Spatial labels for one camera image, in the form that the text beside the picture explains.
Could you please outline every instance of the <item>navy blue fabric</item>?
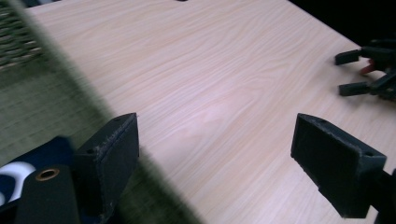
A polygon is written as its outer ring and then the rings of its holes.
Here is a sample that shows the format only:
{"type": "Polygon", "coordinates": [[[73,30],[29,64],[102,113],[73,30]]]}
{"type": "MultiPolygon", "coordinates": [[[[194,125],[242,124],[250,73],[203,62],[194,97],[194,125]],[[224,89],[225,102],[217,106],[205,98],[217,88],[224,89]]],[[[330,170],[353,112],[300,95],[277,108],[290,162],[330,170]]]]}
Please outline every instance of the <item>navy blue fabric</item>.
{"type": "MultiPolygon", "coordinates": [[[[73,154],[74,149],[67,138],[55,137],[48,143],[19,156],[9,163],[23,161],[33,165],[37,170],[52,164],[71,165],[73,154]]],[[[6,202],[11,197],[14,187],[15,180],[12,177],[0,175],[0,192],[5,196],[6,202]]]]}

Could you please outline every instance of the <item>clamp jaw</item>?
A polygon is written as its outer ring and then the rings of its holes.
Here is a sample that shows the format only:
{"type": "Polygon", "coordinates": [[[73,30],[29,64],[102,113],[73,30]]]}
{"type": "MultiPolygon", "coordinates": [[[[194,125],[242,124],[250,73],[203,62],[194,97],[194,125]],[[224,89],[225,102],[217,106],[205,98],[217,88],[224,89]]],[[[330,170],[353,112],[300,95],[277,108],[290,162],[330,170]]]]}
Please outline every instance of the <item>clamp jaw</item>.
{"type": "Polygon", "coordinates": [[[291,156],[341,217],[366,218],[372,205],[376,224],[396,223],[396,170],[383,170],[381,152],[327,120],[299,114],[291,156]]]}
{"type": "Polygon", "coordinates": [[[339,94],[352,96],[361,94],[378,95],[380,98],[396,101],[396,39],[373,40],[369,46],[340,53],[335,56],[335,64],[354,63],[360,57],[372,60],[374,70],[386,74],[375,82],[358,82],[340,85],[339,94]]]}

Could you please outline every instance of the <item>wood grain surface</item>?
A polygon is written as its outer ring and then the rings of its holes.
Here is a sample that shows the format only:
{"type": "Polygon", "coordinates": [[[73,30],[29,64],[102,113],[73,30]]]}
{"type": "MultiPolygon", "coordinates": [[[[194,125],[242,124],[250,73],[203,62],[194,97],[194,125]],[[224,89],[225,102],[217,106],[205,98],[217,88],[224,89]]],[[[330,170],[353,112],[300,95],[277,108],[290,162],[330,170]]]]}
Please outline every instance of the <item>wood grain surface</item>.
{"type": "Polygon", "coordinates": [[[395,105],[343,98],[365,62],[279,0],[63,0],[29,10],[117,115],[137,112],[141,145],[205,223],[373,223],[342,219],[290,157],[297,113],[327,119],[396,167],[395,105]]]}

